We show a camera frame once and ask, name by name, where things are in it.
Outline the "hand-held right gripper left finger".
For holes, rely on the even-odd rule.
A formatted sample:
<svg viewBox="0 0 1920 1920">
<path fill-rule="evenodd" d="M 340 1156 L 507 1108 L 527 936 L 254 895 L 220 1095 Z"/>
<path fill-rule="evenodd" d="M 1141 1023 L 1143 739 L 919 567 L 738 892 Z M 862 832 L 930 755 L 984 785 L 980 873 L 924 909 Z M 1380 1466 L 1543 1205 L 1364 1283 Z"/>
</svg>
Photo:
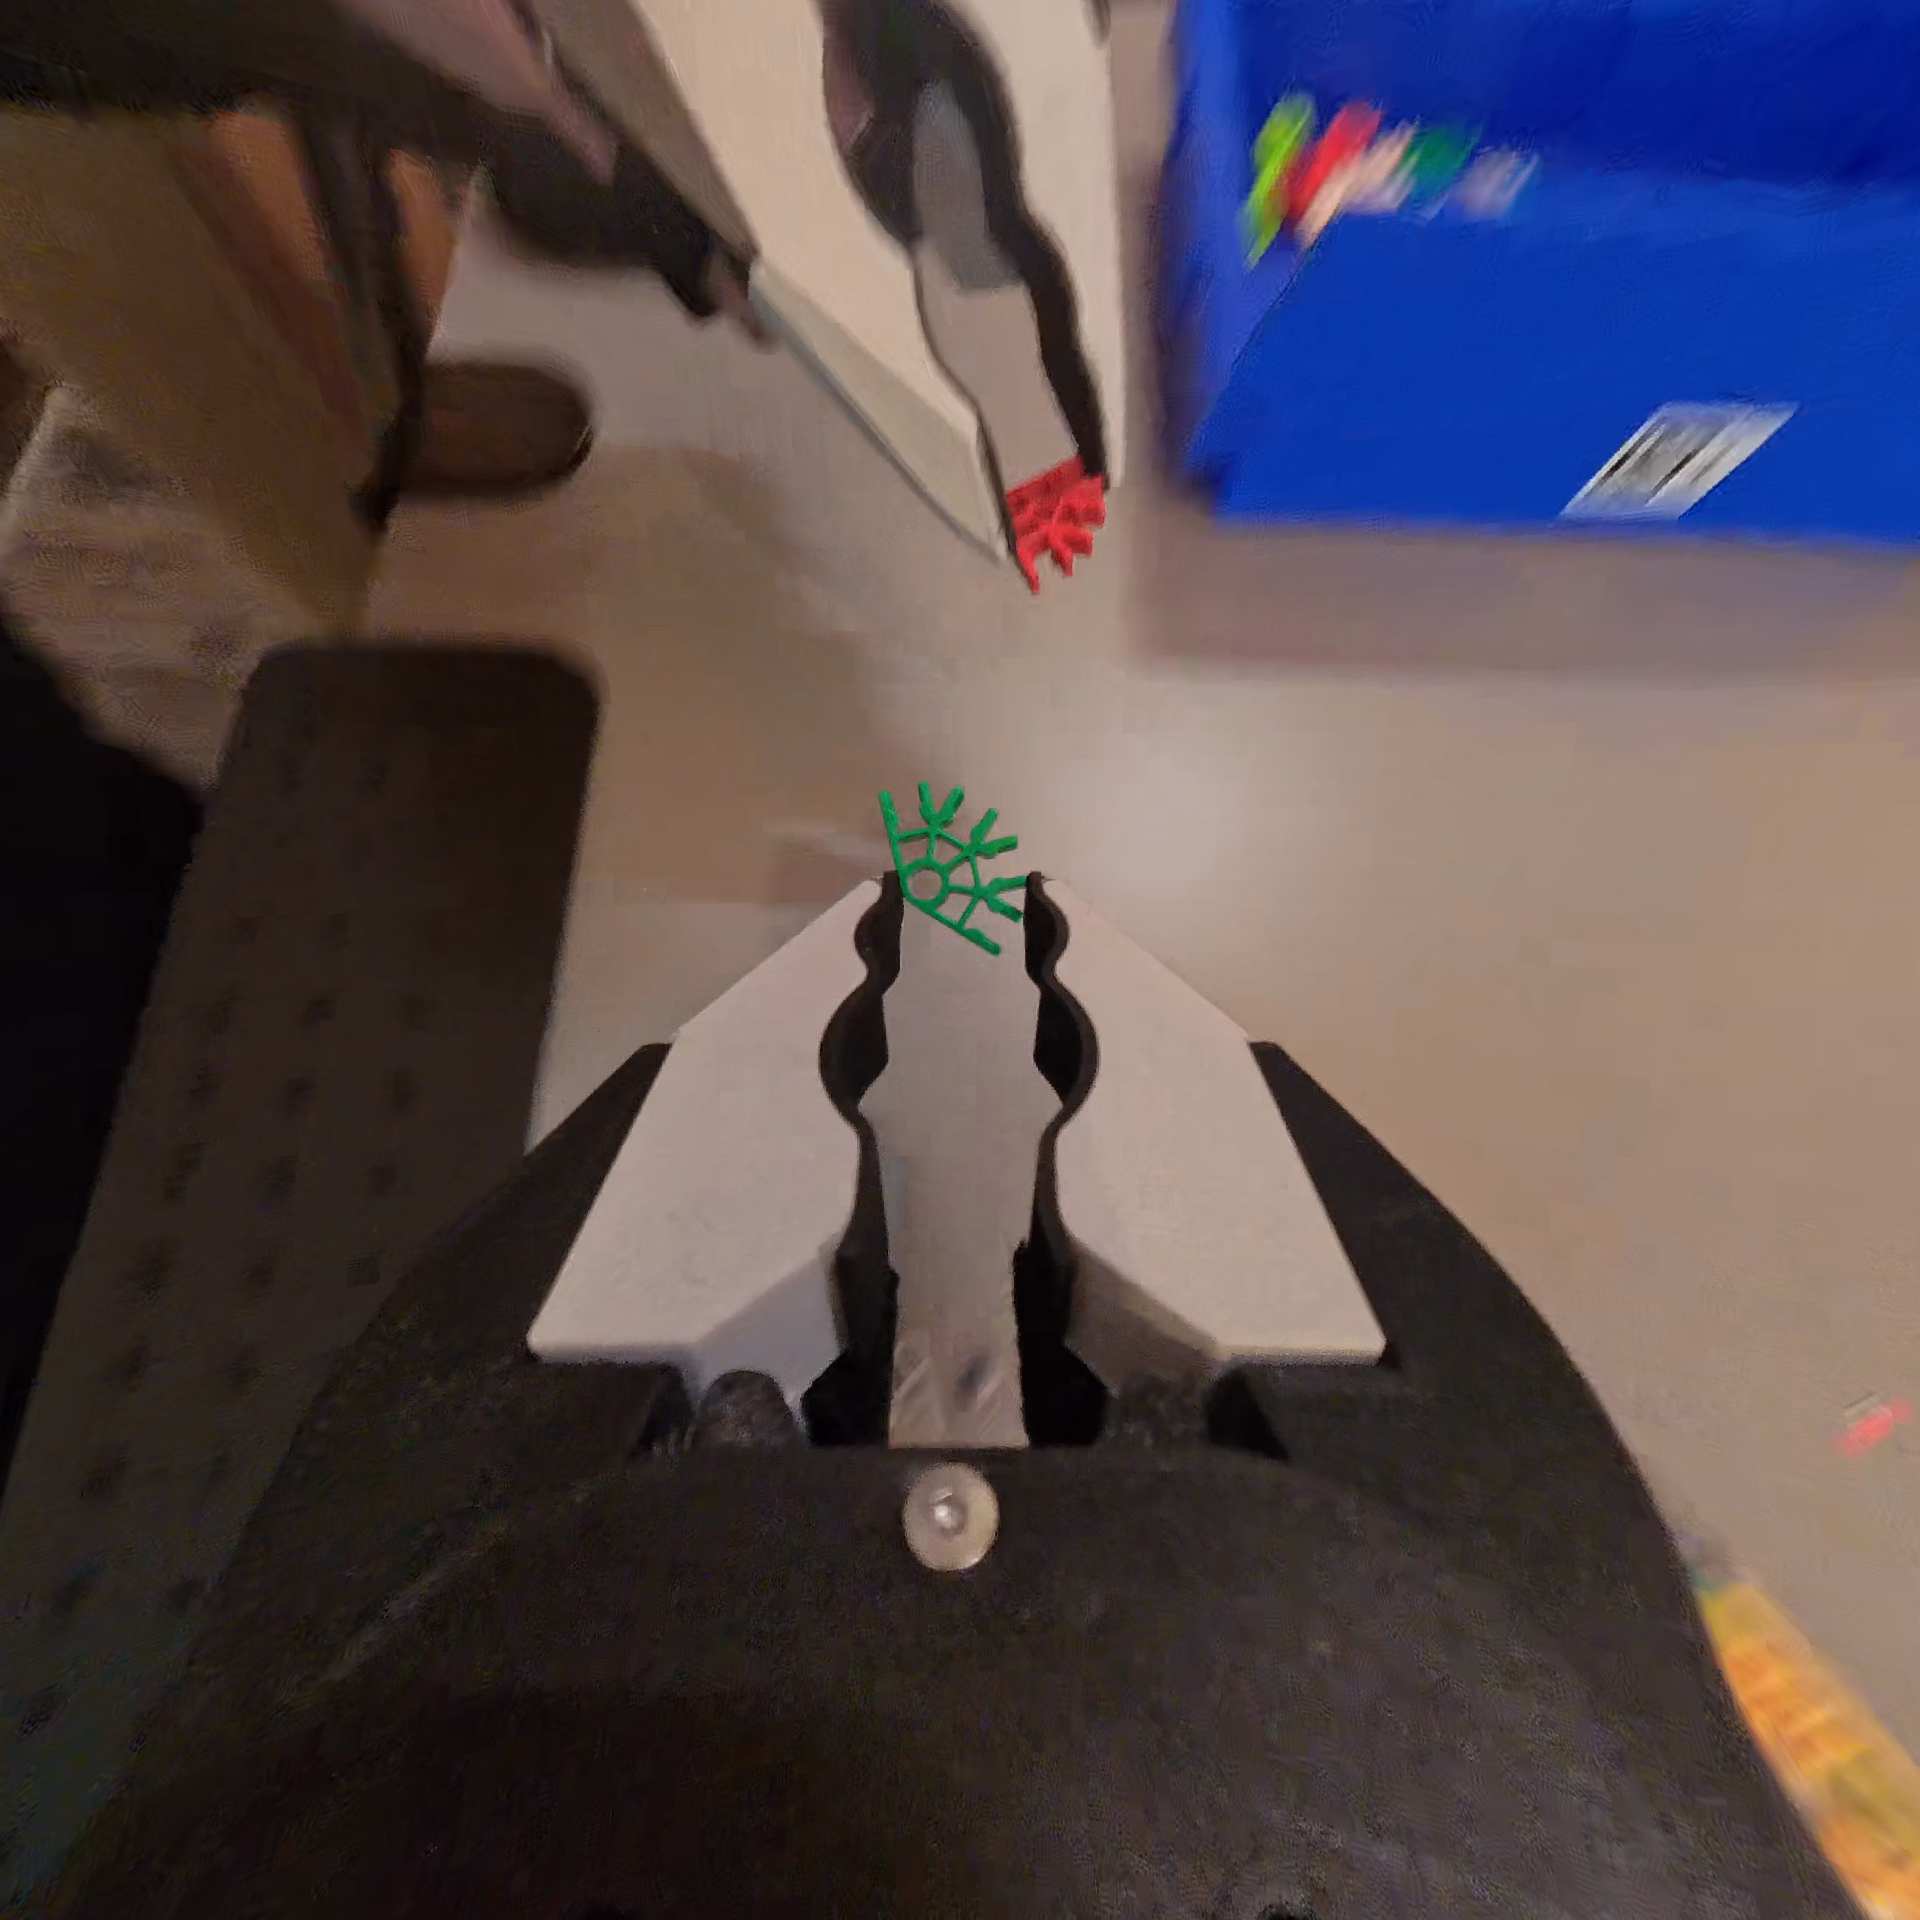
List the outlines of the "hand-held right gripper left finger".
<svg viewBox="0 0 1920 1920">
<path fill-rule="evenodd" d="M 860 881 L 680 1027 L 527 1334 L 549 1362 L 760 1376 L 819 1443 L 889 1442 L 899 1279 L 876 1136 L 896 876 Z"/>
</svg>

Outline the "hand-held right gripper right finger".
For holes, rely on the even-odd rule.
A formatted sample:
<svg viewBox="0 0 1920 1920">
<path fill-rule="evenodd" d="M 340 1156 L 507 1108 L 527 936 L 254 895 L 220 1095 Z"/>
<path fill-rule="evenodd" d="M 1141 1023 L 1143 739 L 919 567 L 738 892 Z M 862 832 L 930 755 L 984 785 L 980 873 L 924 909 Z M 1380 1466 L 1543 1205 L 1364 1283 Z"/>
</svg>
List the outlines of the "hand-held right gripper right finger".
<svg viewBox="0 0 1920 1920">
<path fill-rule="evenodd" d="M 1028 881 L 1023 962 L 1056 1100 L 1018 1248 L 1028 1442 L 1091 1446 L 1126 1402 L 1206 1428 L 1250 1370 L 1377 1370 L 1385 1329 L 1241 1023 L 1056 876 Z"/>
</svg>

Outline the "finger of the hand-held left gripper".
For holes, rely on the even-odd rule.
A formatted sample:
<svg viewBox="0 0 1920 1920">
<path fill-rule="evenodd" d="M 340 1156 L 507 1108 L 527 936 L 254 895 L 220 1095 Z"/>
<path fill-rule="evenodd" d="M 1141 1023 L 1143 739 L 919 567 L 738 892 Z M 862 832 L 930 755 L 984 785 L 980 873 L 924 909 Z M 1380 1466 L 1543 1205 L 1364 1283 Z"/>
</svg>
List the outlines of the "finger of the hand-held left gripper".
<svg viewBox="0 0 1920 1920">
<path fill-rule="evenodd" d="M 742 216 L 762 323 L 945 526 L 1010 560 L 980 408 L 930 341 L 914 251 L 864 202 L 830 131 L 817 7 L 637 3 L 631 11 Z"/>
<path fill-rule="evenodd" d="M 945 102 L 917 160 L 921 234 L 956 285 L 1018 289 L 1070 451 L 1126 468 L 1113 5 L 903 5 L 916 90 Z"/>
</svg>

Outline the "red fan connector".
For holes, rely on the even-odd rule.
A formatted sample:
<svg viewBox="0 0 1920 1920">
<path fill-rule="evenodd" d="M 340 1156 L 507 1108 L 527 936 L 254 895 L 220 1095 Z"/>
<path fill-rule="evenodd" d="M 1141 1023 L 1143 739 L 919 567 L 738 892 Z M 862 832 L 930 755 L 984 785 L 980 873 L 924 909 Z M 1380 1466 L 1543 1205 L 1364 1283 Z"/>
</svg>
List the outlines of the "red fan connector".
<svg viewBox="0 0 1920 1920">
<path fill-rule="evenodd" d="M 1037 595 L 1046 568 L 1070 578 L 1074 565 L 1092 553 L 1108 514 L 1106 479 L 1074 453 L 1012 488 L 1005 513 L 1015 561 Z"/>
</svg>

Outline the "green fan connector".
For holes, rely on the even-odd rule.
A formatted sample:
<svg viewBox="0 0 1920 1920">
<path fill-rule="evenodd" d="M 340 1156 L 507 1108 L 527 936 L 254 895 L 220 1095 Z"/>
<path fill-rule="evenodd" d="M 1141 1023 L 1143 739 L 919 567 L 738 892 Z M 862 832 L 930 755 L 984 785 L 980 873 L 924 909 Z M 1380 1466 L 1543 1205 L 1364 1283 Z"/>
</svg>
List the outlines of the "green fan connector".
<svg viewBox="0 0 1920 1920">
<path fill-rule="evenodd" d="M 1005 867 L 1020 850 L 996 806 L 970 814 L 968 790 L 945 794 L 921 779 L 910 809 L 876 795 L 901 901 L 971 949 L 998 956 L 996 929 L 1023 921 L 1026 876 Z"/>
</svg>

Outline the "blue storage bin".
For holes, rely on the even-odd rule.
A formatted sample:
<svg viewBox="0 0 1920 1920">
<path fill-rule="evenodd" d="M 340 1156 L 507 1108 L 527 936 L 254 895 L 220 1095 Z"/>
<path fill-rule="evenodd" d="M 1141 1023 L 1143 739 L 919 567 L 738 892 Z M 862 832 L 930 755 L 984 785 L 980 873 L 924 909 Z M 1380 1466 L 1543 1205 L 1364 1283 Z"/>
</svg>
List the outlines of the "blue storage bin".
<svg viewBox="0 0 1920 1920">
<path fill-rule="evenodd" d="M 1217 517 L 1915 547 L 1915 5 L 1177 5 L 1164 457 Z M 1250 270 L 1274 102 L 1382 124 Z"/>
</svg>

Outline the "red double-ended connector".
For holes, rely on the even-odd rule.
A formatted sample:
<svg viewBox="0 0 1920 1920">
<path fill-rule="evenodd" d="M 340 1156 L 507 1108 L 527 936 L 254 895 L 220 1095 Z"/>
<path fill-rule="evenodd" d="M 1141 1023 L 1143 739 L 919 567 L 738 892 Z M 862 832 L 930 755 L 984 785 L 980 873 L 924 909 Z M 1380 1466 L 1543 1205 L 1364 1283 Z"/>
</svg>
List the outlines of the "red double-ended connector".
<svg viewBox="0 0 1920 1920">
<path fill-rule="evenodd" d="M 1377 144 L 1382 115 L 1372 104 L 1340 105 L 1298 160 L 1287 189 L 1287 226 L 1300 245 L 1319 231 L 1350 193 L 1356 170 Z"/>
</svg>

